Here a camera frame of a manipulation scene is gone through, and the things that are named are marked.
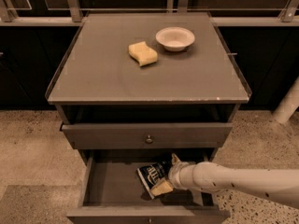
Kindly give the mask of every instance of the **terrazzo floor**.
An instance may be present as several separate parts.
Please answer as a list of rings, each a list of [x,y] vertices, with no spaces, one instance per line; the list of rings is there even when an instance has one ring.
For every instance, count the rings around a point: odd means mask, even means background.
[[[59,132],[55,111],[0,111],[0,223],[68,223],[85,164]],[[232,168],[299,169],[299,113],[286,124],[269,111],[238,111],[214,162]],[[299,224],[299,210],[228,190],[223,224]]]

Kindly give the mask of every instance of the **drawer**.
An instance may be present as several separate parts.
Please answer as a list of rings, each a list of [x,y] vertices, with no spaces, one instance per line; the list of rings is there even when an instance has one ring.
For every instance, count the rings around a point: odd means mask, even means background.
[[[200,149],[177,150],[185,161],[199,161],[202,153]],[[229,212],[213,205],[209,194],[177,190],[150,198],[136,169],[170,154],[161,149],[95,151],[87,163],[78,208],[70,210],[67,216],[75,224],[222,223]]]
[[[75,149],[222,147],[232,123],[80,123],[62,130]]]

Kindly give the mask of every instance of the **sponge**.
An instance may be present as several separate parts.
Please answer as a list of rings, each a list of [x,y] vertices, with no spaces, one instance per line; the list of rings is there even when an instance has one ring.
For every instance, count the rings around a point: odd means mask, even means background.
[[[145,41],[135,43],[129,46],[129,54],[139,62],[140,66],[158,61],[157,52],[148,47]]]

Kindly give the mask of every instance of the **bowl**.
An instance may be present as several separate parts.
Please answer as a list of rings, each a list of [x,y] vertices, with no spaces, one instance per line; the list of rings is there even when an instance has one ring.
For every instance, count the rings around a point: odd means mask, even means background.
[[[182,27],[167,27],[156,34],[156,40],[169,51],[182,51],[195,41],[195,36]]]

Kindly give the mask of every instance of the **drawer handle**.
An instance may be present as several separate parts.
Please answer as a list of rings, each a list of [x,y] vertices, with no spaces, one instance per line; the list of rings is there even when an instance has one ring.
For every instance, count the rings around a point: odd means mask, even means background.
[[[150,145],[150,144],[152,144],[152,142],[153,142],[153,140],[152,140],[151,136],[148,135],[147,139],[146,139],[146,143]]]

